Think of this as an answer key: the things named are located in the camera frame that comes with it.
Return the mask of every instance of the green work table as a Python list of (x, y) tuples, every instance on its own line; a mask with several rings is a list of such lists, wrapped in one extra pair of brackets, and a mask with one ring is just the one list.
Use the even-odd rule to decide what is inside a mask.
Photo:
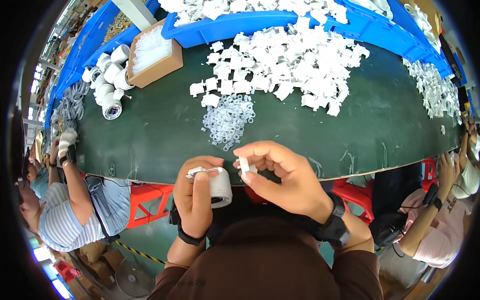
[[(225, 48), (231, 42), (224, 41)], [(337, 117), (324, 108), (301, 107), (298, 88), (283, 102), (256, 91), (251, 95), (254, 122), (245, 125), (241, 144), (228, 152), (211, 145), (209, 131), (200, 130), (203, 94), (193, 98), (189, 91), (192, 83), (213, 77), (213, 66), (205, 63), (211, 50), (207, 45), (184, 49), (183, 68), (127, 91), (132, 99), (122, 98), (123, 110), (115, 120), (103, 117), (90, 91), (78, 121), (77, 164), (90, 174), (174, 183), (187, 159), (211, 155), (224, 158), (231, 183), (241, 184), (232, 166), (233, 149), (254, 141), (273, 140), (308, 157), (321, 180), (403, 166), (458, 147), (458, 124), (449, 116), (429, 119), (401, 58), (361, 44), (371, 54), (351, 69), (350, 95)]]

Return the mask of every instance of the gray cable coil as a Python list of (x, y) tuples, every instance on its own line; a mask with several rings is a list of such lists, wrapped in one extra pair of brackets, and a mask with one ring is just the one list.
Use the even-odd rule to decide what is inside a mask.
[(59, 114), (63, 116), (65, 129), (76, 129), (75, 119), (81, 120), (84, 117), (83, 97), (88, 93), (89, 86), (85, 81), (79, 80), (63, 91)]

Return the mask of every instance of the pink shirt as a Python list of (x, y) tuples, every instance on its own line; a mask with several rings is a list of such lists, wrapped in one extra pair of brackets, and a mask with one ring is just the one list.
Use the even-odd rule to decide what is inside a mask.
[[(410, 194), (402, 206), (419, 208), (400, 208), (398, 211), (407, 214), (406, 233), (413, 221), (425, 209), (422, 205), (426, 192), (418, 189)], [(447, 267), (456, 257), (463, 240), (463, 216), (468, 213), (467, 206), (449, 195), (442, 209), (437, 213), (430, 228), (420, 242), (420, 246), (413, 256), (435, 268)]]

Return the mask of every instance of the work glove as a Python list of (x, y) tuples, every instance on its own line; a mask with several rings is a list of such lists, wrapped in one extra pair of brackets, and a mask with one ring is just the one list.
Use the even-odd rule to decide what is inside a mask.
[(76, 140), (77, 132), (74, 129), (68, 128), (67, 130), (65, 130), (60, 136), (58, 156), (60, 157), (63, 153), (67, 152), (68, 147), (75, 144)]

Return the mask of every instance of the box of clear plastic parts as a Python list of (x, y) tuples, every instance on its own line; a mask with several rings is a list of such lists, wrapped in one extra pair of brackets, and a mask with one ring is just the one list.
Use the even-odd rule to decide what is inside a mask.
[(161, 35), (164, 21), (142, 31), (130, 47), (127, 78), (139, 88), (183, 67), (181, 46), (176, 40), (165, 40)]

